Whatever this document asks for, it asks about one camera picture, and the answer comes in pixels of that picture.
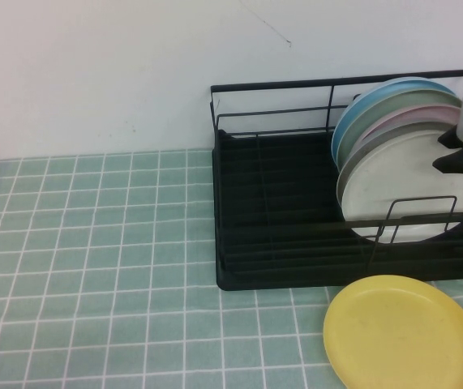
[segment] green tiled surface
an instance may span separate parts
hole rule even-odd
[[[0,387],[343,387],[341,288],[222,292],[214,262],[210,152],[1,161]]]

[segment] white wall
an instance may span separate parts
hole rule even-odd
[[[0,0],[0,158],[212,146],[215,83],[452,68],[461,0]]]

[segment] blue plate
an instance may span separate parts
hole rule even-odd
[[[437,91],[451,93],[456,96],[455,92],[445,87],[440,83],[423,79],[421,77],[402,77],[399,79],[390,79],[385,83],[380,84],[377,88],[371,89],[358,96],[355,101],[350,104],[339,118],[336,129],[332,135],[332,158],[337,165],[337,152],[341,138],[345,134],[346,129],[352,124],[355,118],[370,108],[373,104],[397,93],[407,92],[412,89],[435,89]]]

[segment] stack of plates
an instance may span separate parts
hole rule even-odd
[[[332,137],[332,158],[340,171],[337,200],[345,220],[386,218],[393,201],[456,196],[463,212],[463,174],[443,174],[432,164],[453,152],[437,142],[458,123],[461,101],[444,85],[406,77],[360,95],[342,114]],[[390,218],[448,213],[452,199],[397,203]],[[451,223],[448,229],[455,227]],[[445,224],[401,226],[394,242],[437,236]],[[379,242],[392,240],[386,227]],[[354,229],[372,241],[377,228]]]

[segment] black dish rack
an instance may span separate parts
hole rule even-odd
[[[217,85],[210,103],[215,148],[216,281],[221,289],[271,289],[348,284],[365,276],[397,274],[420,280],[463,278],[463,213],[345,222],[336,200],[338,172],[330,143],[337,116],[347,105],[334,105],[339,87],[381,83],[405,76],[463,78],[463,71],[379,75],[343,79]],[[308,108],[216,113],[214,95],[298,88],[327,88],[328,103]],[[312,128],[230,134],[222,119],[322,112]],[[421,201],[425,199],[399,199]],[[460,223],[422,242],[379,242],[384,229],[410,224]],[[370,241],[352,228],[376,227]]]

